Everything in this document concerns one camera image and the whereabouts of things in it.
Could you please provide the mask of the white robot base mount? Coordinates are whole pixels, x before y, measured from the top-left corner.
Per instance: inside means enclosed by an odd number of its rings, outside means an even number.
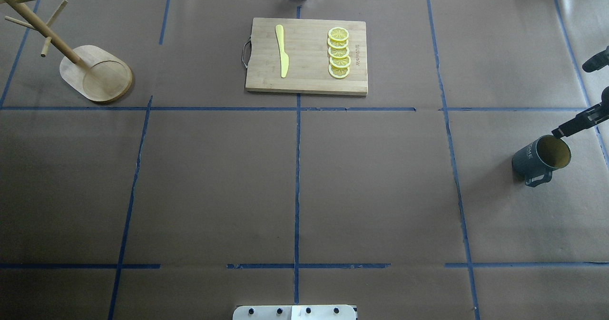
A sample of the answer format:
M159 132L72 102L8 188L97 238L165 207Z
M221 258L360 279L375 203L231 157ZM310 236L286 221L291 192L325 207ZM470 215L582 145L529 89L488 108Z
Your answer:
M233 320L357 320L357 307L347 304L242 305Z

